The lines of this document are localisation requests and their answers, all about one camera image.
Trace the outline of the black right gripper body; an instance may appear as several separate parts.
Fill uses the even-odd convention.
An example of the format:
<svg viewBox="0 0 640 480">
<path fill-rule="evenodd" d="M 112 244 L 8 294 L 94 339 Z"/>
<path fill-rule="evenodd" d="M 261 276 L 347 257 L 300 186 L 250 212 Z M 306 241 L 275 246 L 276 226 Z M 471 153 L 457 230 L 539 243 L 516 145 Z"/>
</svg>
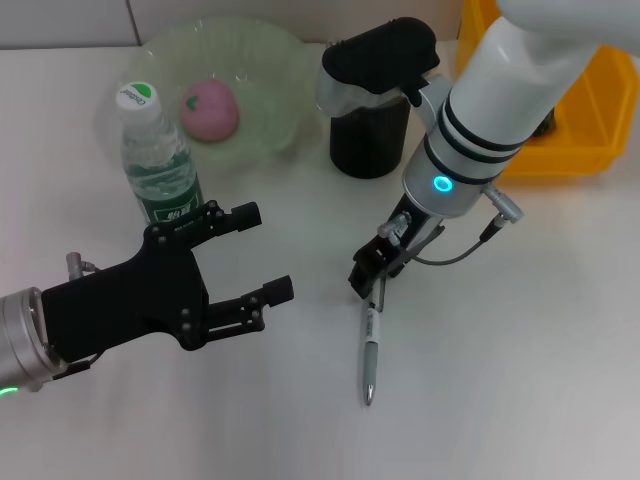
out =
<svg viewBox="0 0 640 480">
<path fill-rule="evenodd" d="M 410 261 L 410 251 L 419 253 L 442 233 L 442 221 L 403 195 L 376 236 L 354 254 L 354 267 L 348 277 L 353 290 L 366 299 L 377 280 L 395 278 Z"/>
</svg>

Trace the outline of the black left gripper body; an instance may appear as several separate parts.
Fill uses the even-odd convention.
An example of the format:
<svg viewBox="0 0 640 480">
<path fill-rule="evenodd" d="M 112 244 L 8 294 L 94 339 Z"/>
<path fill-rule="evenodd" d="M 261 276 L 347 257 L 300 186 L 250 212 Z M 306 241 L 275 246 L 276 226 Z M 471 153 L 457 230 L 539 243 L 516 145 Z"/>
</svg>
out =
<svg viewBox="0 0 640 480">
<path fill-rule="evenodd" d="M 155 224 L 128 261 L 46 289 L 41 301 L 50 348 L 85 371 L 105 351 L 153 333 L 193 351 L 209 341 L 209 296 L 192 248 L 209 239 L 205 222 Z"/>
</svg>

